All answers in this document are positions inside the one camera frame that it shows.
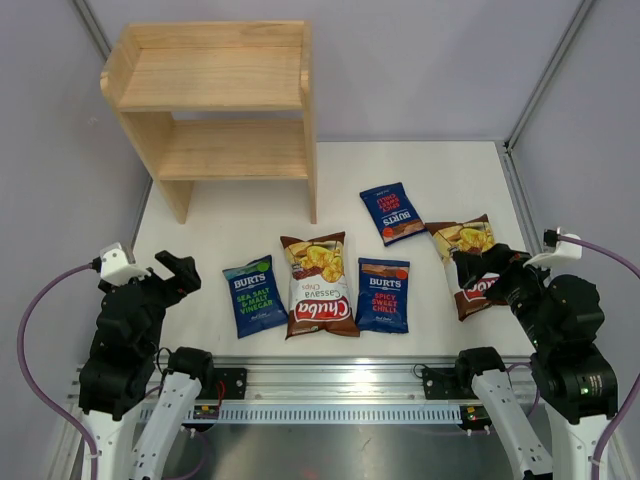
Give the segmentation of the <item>Burts sea salt vinegar bag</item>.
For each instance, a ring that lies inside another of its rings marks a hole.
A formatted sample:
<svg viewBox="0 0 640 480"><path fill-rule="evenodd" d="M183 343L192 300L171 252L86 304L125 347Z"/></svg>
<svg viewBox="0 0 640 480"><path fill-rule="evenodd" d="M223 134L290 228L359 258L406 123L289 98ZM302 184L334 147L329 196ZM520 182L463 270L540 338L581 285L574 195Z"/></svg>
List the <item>Burts sea salt vinegar bag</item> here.
<svg viewBox="0 0 640 480"><path fill-rule="evenodd" d="M224 269L222 273L229 286L239 339L288 322L271 255L244 266Z"/></svg>

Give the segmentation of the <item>Burts spicy chilli bag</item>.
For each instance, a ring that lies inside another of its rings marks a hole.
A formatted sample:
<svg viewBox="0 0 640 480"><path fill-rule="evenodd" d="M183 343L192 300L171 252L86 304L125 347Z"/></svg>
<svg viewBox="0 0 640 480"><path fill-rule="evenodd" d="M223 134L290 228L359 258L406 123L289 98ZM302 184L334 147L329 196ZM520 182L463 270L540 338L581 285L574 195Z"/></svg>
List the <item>Burts spicy chilli bag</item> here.
<svg viewBox="0 0 640 480"><path fill-rule="evenodd" d="M359 196L385 246L426 231L401 182L374 187Z"/></svg>
<svg viewBox="0 0 640 480"><path fill-rule="evenodd" d="M358 259L358 301L355 322L361 331L407 334L410 263Z"/></svg>

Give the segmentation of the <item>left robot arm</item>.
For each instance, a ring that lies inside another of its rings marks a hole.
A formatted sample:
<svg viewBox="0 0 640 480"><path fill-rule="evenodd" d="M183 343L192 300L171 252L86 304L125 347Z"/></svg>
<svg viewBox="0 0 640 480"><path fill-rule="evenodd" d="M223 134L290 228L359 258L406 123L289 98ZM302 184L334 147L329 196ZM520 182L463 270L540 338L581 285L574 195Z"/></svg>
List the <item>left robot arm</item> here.
<svg viewBox="0 0 640 480"><path fill-rule="evenodd" d="M211 353L180 347L169 357L159 397L146 427L135 432L155 371L168 308L201 287L191 257L166 250L156 260L163 279L141 268L120 245L103 250L93 266L104 292L89 358L79 374L79 407L91 434L90 459L99 479L159 479L184 418L196 398L217 385Z"/></svg>

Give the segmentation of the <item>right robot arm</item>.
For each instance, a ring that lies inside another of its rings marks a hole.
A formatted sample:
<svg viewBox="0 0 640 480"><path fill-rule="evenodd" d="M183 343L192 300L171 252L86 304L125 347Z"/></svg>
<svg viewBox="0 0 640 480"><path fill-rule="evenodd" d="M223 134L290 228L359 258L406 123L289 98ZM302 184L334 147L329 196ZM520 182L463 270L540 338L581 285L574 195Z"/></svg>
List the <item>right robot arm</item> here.
<svg viewBox="0 0 640 480"><path fill-rule="evenodd" d="M488 273L485 296L506 303L532 343L532 378L546 404L552 448L539 442L517 405L505 364L492 347L462 351L454 384L486 409L516 479L603 479L606 445L617 422L617 378L595 345L605 320L594 284L552 269L582 256L582 241L552 233L547 251L532 256L497 244L481 254L458 251L458 283L466 289Z"/></svg>

